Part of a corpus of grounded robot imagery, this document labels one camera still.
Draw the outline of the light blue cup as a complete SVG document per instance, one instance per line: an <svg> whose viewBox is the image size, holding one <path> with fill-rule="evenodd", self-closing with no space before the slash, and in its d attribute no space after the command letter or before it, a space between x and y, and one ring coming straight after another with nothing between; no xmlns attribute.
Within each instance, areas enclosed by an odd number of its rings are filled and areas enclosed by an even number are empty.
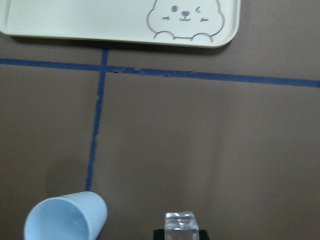
<svg viewBox="0 0 320 240"><path fill-rule="evenodd" d="M96 240L108 216L105 200L83 191L45 199L29 212L25 240Z"/></svg>

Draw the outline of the clear ice cube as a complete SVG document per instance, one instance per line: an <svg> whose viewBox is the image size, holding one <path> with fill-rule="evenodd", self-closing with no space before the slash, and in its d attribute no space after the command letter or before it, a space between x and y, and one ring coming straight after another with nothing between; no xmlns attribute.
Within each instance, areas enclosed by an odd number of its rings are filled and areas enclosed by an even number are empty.
<svg viewBox="0 0 320 240"><path fill-rule="evenodd" d="M200 229L192 211L167 212L164 218L165 240L199 240Z"/></svg>

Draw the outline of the cream bear tray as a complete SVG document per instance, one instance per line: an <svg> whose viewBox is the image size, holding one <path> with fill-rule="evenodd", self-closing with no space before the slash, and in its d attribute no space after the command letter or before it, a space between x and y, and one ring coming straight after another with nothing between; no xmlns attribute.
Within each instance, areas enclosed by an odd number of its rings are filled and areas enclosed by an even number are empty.
<svg viewBox="0 0 320 240"><path fill-rule="evenodd" d="M15 37L193 48L228 44L239 0L3 0L0 31Z"/></svg>

